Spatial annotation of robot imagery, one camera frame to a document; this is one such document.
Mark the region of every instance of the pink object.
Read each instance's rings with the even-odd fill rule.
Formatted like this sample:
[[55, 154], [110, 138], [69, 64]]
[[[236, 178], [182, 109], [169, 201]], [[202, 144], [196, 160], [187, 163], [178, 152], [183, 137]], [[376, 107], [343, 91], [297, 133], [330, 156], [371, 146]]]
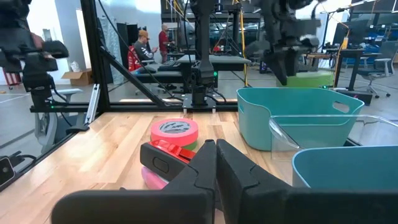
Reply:
[[185, 118], [165, 119], [156, 122], [150, 129], [151, 141], [164, 140], [177, 146], [194, 143], [198, 135], [198, 124]]
[[142, 167], [141, 175], [145, 184], [151, 190], [162, 190], [169, 183], [146, 167]]

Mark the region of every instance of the wooden tabletop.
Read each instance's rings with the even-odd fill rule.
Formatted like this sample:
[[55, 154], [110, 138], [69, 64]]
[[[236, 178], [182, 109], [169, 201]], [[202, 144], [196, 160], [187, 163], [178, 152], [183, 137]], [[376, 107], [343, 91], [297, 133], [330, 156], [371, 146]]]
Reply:
[[[79, 190], [147, 189], [139, 161], [140, 145], [148, 142], [152, 123], [182, 118], [183, 113], [105, 113], [28, 173], [0, 193], [0, 223], [50, 223], [51, 210], [64, 195]], [[196, 150], [206, 139], [225, 139], [276, 177], [291, 184], [289, 162], [250, 148], [238, 131], [235, 112], [194, 113], [198, 123]], [[224, 223], [216, 212], [216, 223]]]

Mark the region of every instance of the man in red jacket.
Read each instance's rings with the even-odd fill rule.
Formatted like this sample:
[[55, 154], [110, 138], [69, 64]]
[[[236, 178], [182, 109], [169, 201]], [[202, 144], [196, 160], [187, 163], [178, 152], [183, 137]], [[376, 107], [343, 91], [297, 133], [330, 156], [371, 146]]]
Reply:
[[162, 63], [165, 63], [167, 61], [167, 47], [166, 45], [169, 43], [174, 43], [174, 41], [169, 41], [169, 38], [167, 37], [167, 31], [168, 27], [166, 24], [162, 25], [162, 31], [159, 34], [159, 50], [160, 54], [162, 56]]

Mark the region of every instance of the cardboard box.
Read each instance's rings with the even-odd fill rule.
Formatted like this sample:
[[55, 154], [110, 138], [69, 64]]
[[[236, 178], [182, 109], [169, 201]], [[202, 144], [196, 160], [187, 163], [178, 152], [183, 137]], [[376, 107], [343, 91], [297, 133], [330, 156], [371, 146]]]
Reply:
[[91, 71], [91, 69], [81, 72], [65, 72], [62, 78], [69, 79], [70, 84], [73, 86], [86, 86], [94, 83], [93, 71]]

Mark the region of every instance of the cap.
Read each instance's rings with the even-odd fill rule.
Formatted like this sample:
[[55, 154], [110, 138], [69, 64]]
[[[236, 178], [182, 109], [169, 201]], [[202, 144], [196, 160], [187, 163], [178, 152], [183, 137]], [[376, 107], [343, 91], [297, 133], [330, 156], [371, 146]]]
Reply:
[[146, 38], [148, 38], [148, 40], [149, 40], [148, 32], [145, 31], [145, 30], [140, 30], [140, 31], [138, 32], [138, 36], [139, 36], [139, 37], [146, 37]]

